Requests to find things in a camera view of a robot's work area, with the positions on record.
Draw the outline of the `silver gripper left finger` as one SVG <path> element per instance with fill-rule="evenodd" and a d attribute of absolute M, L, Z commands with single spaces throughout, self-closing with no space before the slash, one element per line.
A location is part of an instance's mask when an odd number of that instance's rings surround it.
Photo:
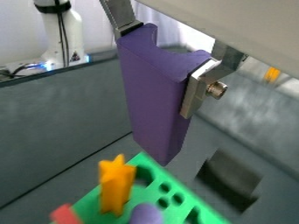
<path fill-rule="evenodd" d="M 131 0 L 99 0 L 113 27 L 115 39 L 124 37 L 129 32 L 144 25 L 136 19 Z"/>

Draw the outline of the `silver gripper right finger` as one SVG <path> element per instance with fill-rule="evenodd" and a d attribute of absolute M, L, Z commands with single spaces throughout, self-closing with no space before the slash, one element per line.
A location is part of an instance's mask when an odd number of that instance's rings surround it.
<path fill-rule="evenodd" d="M 191 73 L 188 79 L 180 110 L 180 115 L 185 119 L 197 111 L 208 96 L 219 100 L 225 94 L 228 86 L 220 79 L 237 70 L 243 58 L 243 52 L 215 41 L 209 59 Z"/>

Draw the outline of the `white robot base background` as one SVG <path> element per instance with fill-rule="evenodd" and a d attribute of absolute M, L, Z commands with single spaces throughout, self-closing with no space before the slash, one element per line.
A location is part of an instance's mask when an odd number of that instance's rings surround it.
<path fill-rule="evenodd" d="M 43 60 L 52 68 L 87 62 L 80 14 L 71 8 L 71 0 L 32 0 L 41 13 L 48 49 Z"/>

